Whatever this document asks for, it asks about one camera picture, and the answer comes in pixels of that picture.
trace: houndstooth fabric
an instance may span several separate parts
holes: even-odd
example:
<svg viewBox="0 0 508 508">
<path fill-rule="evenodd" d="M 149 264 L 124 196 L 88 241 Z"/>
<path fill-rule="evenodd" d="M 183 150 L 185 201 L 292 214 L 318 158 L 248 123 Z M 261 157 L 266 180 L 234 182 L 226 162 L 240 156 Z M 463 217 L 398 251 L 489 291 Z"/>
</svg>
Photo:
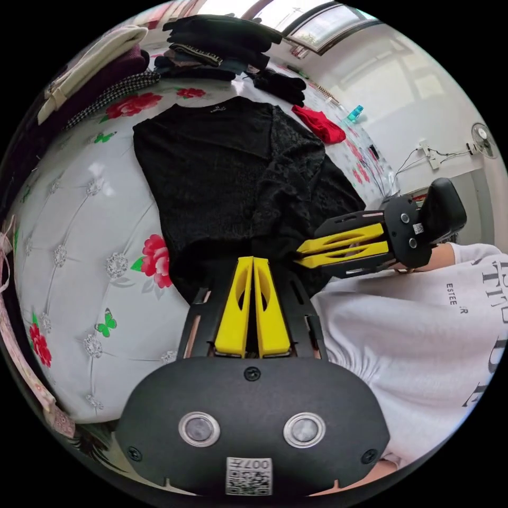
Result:
<svg viewBox="0 0 508 508">
<path fill-rule="evenodd" d="M 63 128 L 63 130 L 67 131 L 71 127 L 74 127 L 76 124 L 84 120 L 87 116 L 95 113 L 100 110 L 101 107 L 108 105 L 111 102 L 117 101 L 125 95 L 128 95 L 132 92 L 136 92 L 137 90 L 141 90 L 142 88 L 146 88 L 147 86 L 153 85 L 160 80 L 160 74 L 157 72 L 153 72 L 151 70 L 146 70 L 140 74 L 134 74 L 133 76 L 129 76 L 118 83 L 107 88 L 103 91 L 97 100 L 86 107 L 84 110 L 80 111 L 78 114 L 74 115 Z"/>
</svg>

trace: white sweatshirt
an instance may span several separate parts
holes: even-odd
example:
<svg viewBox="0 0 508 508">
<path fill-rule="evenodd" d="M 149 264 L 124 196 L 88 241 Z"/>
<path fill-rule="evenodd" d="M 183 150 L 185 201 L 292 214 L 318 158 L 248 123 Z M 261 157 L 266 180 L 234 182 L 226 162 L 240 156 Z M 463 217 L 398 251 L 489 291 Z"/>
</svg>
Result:
<svg viewBox="0 0 508 508">
<path fill-rule="evenodd" d="M 481 397 L 508 338 L 508 256 L 453 244 L 456 264 L 333 279 L 312 298 L 329 358 L 376 395 L 403 467 L 453 433 Z"/>
</svg>

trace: electrical cable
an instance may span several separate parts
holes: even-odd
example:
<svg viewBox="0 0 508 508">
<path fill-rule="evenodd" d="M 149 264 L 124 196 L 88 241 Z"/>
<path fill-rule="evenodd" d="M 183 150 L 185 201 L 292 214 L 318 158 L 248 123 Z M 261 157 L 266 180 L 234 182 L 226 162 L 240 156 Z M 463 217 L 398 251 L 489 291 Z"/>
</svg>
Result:
<svg viewBox="0 0 508 508">
<path fill-rule="evenodd" d="M 397 178 L 397 175 L 399 173 L 402 173 L 403 171 L 406 171 L 413 164 L 416 164 L 417 162 L 420 162 L 420 161 L 422 161 L 422 160 L 427 158 L 427 156 L 424 156 L 424 157 L 422 157 L 422 158 L 412 162 L 411 164 L 408 164 L 407 166 L 404 166 L 406 164 L 406 162 L 410 159 L 411 155 L 414 154 L 415 152 L 417 152 L 418 150 L 419 150 L 419 148 L 415 148 L 414 150 L 412 150 L 410 152 L 410 154 L 407 156 L 406 160 L 402 163 L 402 165 L 399 167 L 399 169 L 395 172 L 395 175 L 393 176 L 393 181 L 392 181 L 392 185 L 390 187 L 390 190 L 388 191 L 388 193 L 386 195 L 383 196 L 383 199 L 386 199 L 387 197 L 389 197 L 391 195 L 393 186 L 395 184 L 395 179 Z M 447 160 L 453 159 L 454 157 L 459 157 L 461 155 L 467 155 L 467 154 L 469 154 L 469 151 L 458 152 L 458 153 L 441 153 L 440 151 L 434 150 L 433 148 L 429 148 L 429 150 L 431 152 L 437 153 L 438 155 L 441 155 L 442 157 L 444 157 L 444 159 L 439 161 L 439 164 L 443 164 L 443 162 L 446 162 Z"/>
</svg>

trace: circular lens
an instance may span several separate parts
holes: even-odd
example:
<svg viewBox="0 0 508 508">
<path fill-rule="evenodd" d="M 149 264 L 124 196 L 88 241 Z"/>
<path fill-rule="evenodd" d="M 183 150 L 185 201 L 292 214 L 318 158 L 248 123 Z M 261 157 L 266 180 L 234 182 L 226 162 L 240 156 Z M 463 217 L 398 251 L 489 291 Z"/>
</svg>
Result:
<svg viewBox="0 0 508 508">
<path fill-rule="evenodd" d="M 294 448 L 309 448 L 319 443 L 326 431 L 323 419 L 314 413 L 299 413 L 284 426 L 284 439 Z"/>
<path fill-rule="evenodd" d="M 219 439 L 221 430 L 217 420 L 206 413 L 186 414 L 178 426 L 180 437 L 191 446 L 211 446 Z"/>
<path fill-rule="evenodd" d="M 204 418 L 192 418 L 185 425 L 185 433 L 194 441 L 206 441 L 213 433 L 212 424 Z"/>
</svg>

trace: screw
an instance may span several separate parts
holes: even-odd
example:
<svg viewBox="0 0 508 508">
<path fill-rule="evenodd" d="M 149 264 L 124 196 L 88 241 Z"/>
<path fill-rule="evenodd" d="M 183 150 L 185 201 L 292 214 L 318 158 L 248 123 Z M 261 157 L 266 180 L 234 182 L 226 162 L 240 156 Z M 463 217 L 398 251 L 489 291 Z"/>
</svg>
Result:
<svg viewBox="0 0 508 508">
<path fill-rule="evenodd" d="M 370 450 L 367 450 L 362 456 L 361 456 L 361 462 L 362 464 L 370 464 L 374 461 L 374 459 L 377 457 L 377 450 L 374 448 L 371 448 Z"/>
<path fill-rule="evenodd" d="M 257 367 L 247 367 L 243 376 L 247 381 L 257 381 L 261 377 L 261 371 Z"/>
<path fill-rule="evenodd" d="M 129 455 L 129 458 L 134 462 L 141 462 L 141 459 L 143 458 L 141 452 L 134 446 L 129 446 L 127 448 L 127 455 Z"/>
</svg>

